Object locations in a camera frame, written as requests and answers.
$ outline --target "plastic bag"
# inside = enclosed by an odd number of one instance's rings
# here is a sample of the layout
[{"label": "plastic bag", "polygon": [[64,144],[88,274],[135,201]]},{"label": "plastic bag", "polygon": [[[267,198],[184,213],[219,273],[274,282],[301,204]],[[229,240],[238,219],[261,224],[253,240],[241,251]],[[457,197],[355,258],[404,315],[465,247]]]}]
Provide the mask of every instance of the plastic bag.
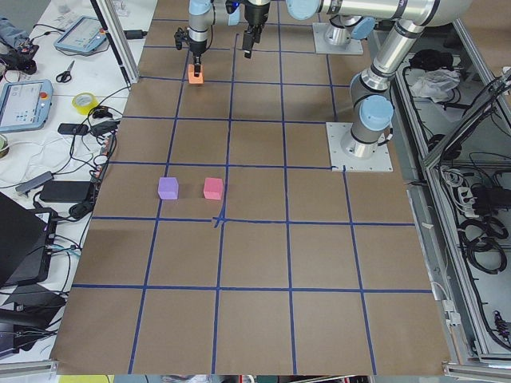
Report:
[{"label": "plastic bag", "polygon": [[414,97],[428,97],[433,102],[447,101],[452,97],[452,89],[460,83],[458,72],[447,69],[434,70],[420,76],[410,88]]}]

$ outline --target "table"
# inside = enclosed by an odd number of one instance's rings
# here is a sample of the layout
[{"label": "table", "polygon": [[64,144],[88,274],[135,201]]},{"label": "table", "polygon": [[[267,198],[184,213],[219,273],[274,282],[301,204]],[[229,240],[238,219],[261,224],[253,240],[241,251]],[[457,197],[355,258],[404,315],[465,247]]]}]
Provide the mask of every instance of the table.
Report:
[{"label": "table", "polygon": [[[128,0],[126,3],[131,13],[127,18],[121,17],[123,28],[147,30],[152,20],[156,0]],[[66,15],[68,18],[76,18],[81,15],[95,16],[92,7],[87,6],[85,2],[69,0],[69,4],[73,14]],[[58,23],[57,19],[59,16],[57,9],[50,3],[39,23],[55,26]],[[38,36],[47,30],[50,29],[37,26],[30,36]],[[108,52],[99,53],[91,57],[67,57],[53,47],[53,42],[57,38],[57,34],[50,34],[36,39],[35,43],[40,45],[40,49],[34,58],[38,64],[38,71],[32,76],[22,75],[22,80],[49,79],[52,81],[54,95],[48,120],[40,130],[6,134],[9,144],[13,146],[9,154],[0,160],[0,188],[29,180],[45,171],[55,171],[67,161],[69,158],[70,136],[66,137],[58,134],[57,127],[62,122],[80,123],[83,121],[84,117],[71,105],[71,100],[76,94],[91,92],[101,101],[110,93],[125,87],[124,79],[111,49]],[[144,43],[145,40],[129,41],[129,46],[137,62],[140,60]],[[56,83],[55,77],[67,68],[71,60],[76,61],[72,71],[73,80],[68,84]],[[7,78],[11,81],[16,80],[13,73],[8,73]],[[0,89],[5,84],[6,81],[2,80],[0,82]],[[109,99],[105,104],[122,112],[125,108],[128,95],[129,91],[125,90],[116,94],[115,97]],[[88,160],[91,156],[98,153],[99,145],[91,136],[85,138],[85,143],[89,146],[90,150],[77,139],[77,151],[75,153],[78,157]],[[80,163],[74,161],[67,170],[72,171],[79,166]],[[56,176],[56,179],[89,180],[89,169],[82,168],[65,176]],[[1,189],[1,191],[23,207],[33,207],[32,195],[35,191],[29,193],[28,196],[18,195],[14,188]],[[61,215],[65,215],[69,207],[72,206],[71,203],[44,203],[44,205],[52,207],[58,213],[62,213]],[[57,233],[78,241],[81,233],[86,230],[87,223],[87,217],[77,223],[59,223],[57,225]],[[56,243],[65,244],[65,241],[59,240]],[[69,262],[69,280],[66,286],[63,286]],[[49,290],[69,290],[77,264],[78,258],[75,256],[71,256],[69,261],[65,253],[63,255],[55,255],[50,264],[49,276],[41,285]],[[13,289],[5,289],[2,292],[11,292]],[[4,302],[6,298],[1,297],[0,302]],[[55,318],[60,318],[62,312],[63,309],[59,311]],[[55,325],[50,330],[55,330],[56,328],[58,328],[58,325]],[[21,351],[18,354],[4,358],[2,363],[48,360],[54,341],[55,337],[36,342],[30,351]]]}]

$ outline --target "laptop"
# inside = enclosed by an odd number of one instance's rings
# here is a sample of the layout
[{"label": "laptop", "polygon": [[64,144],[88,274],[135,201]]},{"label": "laptop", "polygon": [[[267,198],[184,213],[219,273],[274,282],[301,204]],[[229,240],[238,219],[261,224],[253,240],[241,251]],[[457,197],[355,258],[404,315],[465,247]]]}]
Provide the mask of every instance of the laptop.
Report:
[{"label": "laptop", "polygon": [[56,223],[52,209],[27,210],[0,193],[0,286],[29,285],[48,277]]}]

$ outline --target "metal mounting plate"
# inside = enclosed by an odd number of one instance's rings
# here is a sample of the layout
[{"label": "metal mounting plate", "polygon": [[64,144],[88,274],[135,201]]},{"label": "metal mounting plate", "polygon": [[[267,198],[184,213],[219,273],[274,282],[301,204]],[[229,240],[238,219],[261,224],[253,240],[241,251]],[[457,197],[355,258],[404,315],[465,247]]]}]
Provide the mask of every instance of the metal mounting plate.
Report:
[{"label": "metal mounting plate", "polygon": [[351,129],[352,123],[327,122],[328,148],[330,163],[334,172],[392,172],[389,149],[386,145],[378,146],[374,155],[367,160],[348,156],[341,148],[341,139]]},{"label": "metal mounting plate", "polygon": [[346,55],[362,55],[364,50],[360,40],[350,40],[349,44],[343,46],[330,45],[325,41],[325,33],[327,32],[329,24],[326,22],[312,23],[312,30],[314,31],[314,43],[316,53],[325,54],[346,54]]}]

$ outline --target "blue tape line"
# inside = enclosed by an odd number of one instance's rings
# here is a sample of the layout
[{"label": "blue tape line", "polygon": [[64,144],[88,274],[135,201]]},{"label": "blue tape line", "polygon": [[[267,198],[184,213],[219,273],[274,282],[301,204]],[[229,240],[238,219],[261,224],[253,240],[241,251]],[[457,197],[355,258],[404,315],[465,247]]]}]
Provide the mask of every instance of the blue tape line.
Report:
[{"label": "blue tape line", "polygon": [[[184,61],[183,79],[186,76],[187,68],[188,68],[188,55],[186,57],[186,60]],[[179,98],[177,100],[177,106],[176,106],[176,116],[179,115],[181,99],[182,99],[182,96],[183,96],[183,87],[184,87],[184,82],[181,82]],[[176,134],[176,125],[177,125],[177,119],[174,119],[174,125],[172,127],[172,137],[171,137],[171,140],[170,140],[170,144],[168,146],[167,163],[170,162],[170,156],[172,154],[172,145],[174,143],[174,136]],[[169,165],[167,164],[165,166],[165,174],[168,173],[168,167],[169,167]],[[148,259],[148,262],[147,262],[147,267],[145,269],[144,289],[142,290],[141,305],[140,305],[139,312],[138,312],[138,317],[137,317],[137,326],[135,328],[135,335],[134,335],[134,339],[133,339],[133,347],[132,347],[132,352],[131,352],[131,358],[129,359],[129,367],[128,367],[128,373],[129,374],[133,373],[133,366],[135,364],[135,357],[137,355],[138,335],[140,333],[142,313],[144,311],[144,304],[145,304],[145,293],[146,293],[146,288],[147,288],[147,285],[148,285],[148,282],[149,282],[149,274],[150,274],[150,271],[151,271],[151,263],[153,261],[153,252],[154,252],[154,247],[155,247],[155,242],[156,242],[156,234],[158,232],[158,225],[159,225],[159,218],[160,218],[160,214],[161,214],[161,206],[162,206],[162,204],[163,204],[163,201],[160,200],[159,203],[158,203],[158,210],[157,210],[157,213],[156,213],[156,222],[154,223],[153,239],[152,239],[151,247],[150,247],[150,250],[149,250],[149,259]]]},{"label": "blue tape line", "polygon": [[212,361],[211,371],[215,373],[216,370],[216,345],[218,342],[218,315],[220,310],[220,284],[222,279],[222,258],[224,253],[224,225],[220,229],[220,245],[218,249],[218,266],[216,269],[216,294],[215,294],[215,319],[213,322],[213,344],[212,344]]},{"label": "blue tape line", "polygon": [[293,273],[291,261],[291,232],[289,227],[289,184],[287,179],[287,138],[286,138],[286,113],[284,109],[284,85],[283,85],[283,64],[282,64],[282,35],[280,30],[280,7],[277,7],[278,35],[279,35],[279,77],[280,77],[280,112],[282,116],[282,142],[283,142],[283,162],[284,162],[284,195],[286,204],[286,242],[287,242],[287,280],[289,286],[289,320],[291,332],[291,361],[293,365],[293,374],[298,374],[296,361],[296,340],[295,340],[295,307],[293,304]]},{"label": "blue tape line", "polygon": [[[238,44],[239,34],[236,34],[234,37],[234,46]],[[229,99],[229,122],[228,122],[228,132],[227,132],[227,150],[225,152],[225,181],[224,181],[224,197],[222,200],[222,208],[220,209],[219,217],[216,220],[215,227],[218,227],[221,220],[225,218],[225,212],[227,209],[227,194],[228,194],[228,185],[229,185],[229,161],[231,156],[231,134],[232,134],[232,109],[234,103],[234,80],[236,73],[236,50],[234,49],[232,54],[232,73],[231,73],[231,92]],[[212,353],[212,373],[216,371],[216,339],[218,335],[218,314],[219,314],[219,300],[220,300],[220,282],[221,282],[221,274],[222,274],[222,258],[224,251],[224,231],[225,224],[222,222],[222,228],[220,229],[220,251],[218,256],[218,275],[216,279],[216,301],[215,301],[215,323],[213,330],[213,353]]]},{"label": "blue tape line", "polygon": [[[140,120],[178,120],[178,121],[225,121],[225,122],[260,122],[262,124],[280,124],[281,120],[257,120],[246,118],[206,118],[206,117],[179,117],[179,116],[123,116],[122,118],[140,119]],[[284,121],[285,124],[309,124],[309,125],[325,125],[325,121]]]},{"label": "blue tape line", "polygon": [[331,170],[331,167],[320,166],[283,166],[283,165],[258,165],[258,164],[194,164],[194,163],[180,163],[180,162],[141,162],[141,161],[110,161],[111,164],[118,165],[149,165],[149,166],[197,166],[200,168],[256,168],[256,169],[296,169],[296,170]]},{"label": "blue tape line", "polygon": [[246,286],[166,286],[166,285],[106,285],[93,283],[74,283],[73,288],[80,289],[126,289],[126,290],[205,290],[205,291],[269,291],[269,292],[288,292],[294,293],[364,293],[364,294],[432,294],[432,290],[427,289],[336,289],[323,287],[246,287]]},{"label": "blue tape line", "polygon": [[363,226],[363,227],[415,227],[414,223],[392,223],[392,222],[321,222],[321,221],[293,221],[293,220],[257,220],[257,219],[236,219],[236,218],[227,218],[227,217],[212,217],[211,219],[207,218],[153,218],[153,217],[112,217],[112,216],[101,216],[95,215],[93,219],[99,220],[118,220],[118,221],[168,221],[168,222],[211,222],[211,221],[221,221],[221,222],[239,222],[239,223],[255,223],[255,224],[281,224],[284,225],[289,223],[290,225],[315,225],[315,226]]},{"label": "blue tape line", "polygon": [[363,284],[362,284],[362,273],[360,271],[360,262],[358,259],[357,238],[355,235],[355,226],[353,225],[353,214],[351,212],[350,190],[348,187],[346,167],[344,167],[344,169],[343,169],[343,182],[344,182],[344,191],[346,193],[348,217],[350,219],[351,241],[353,243],[353,253],[355,255],[355,265],[357,267],[358,286],[360,287],[360,298],[362,301],[362,313],[363,313],[363,317],[364,317],[364,325],[366,327],[366,336],[367,336],[367,345],[369,347],[370,363],[371,363],[371,367],[373,369],[373,374],[376,375],[378,373],[378,370],[376,369],[376,360],[374,358],[373,342],[370,337],[369,318],[367,317],[366,298],[364,296]]},{"label": "blue tape line", "polygon": [[154,18],[154,22],[188,22],[185,18]]},{"label": "blue tape line", "polygon": [[328,81],[330,82],[330,94],[332,97],[332,106],[334,107],[334,121],[339,122],[339,118],[337,116],[337,107],[335,106],[335,92],[334,92],[334,82],[332,81],[332,71],[330,67],[330,55],[327,56],[327,69],[328,69]]},{"label": "blue tape line", "polygon": [[173,77],[159,77],[159,76],[140,76],[140,78],[148,78],[149,80],[163,80],[163,81],[175,81],[175,82],[182,82],[179,78],[173,78]]}]

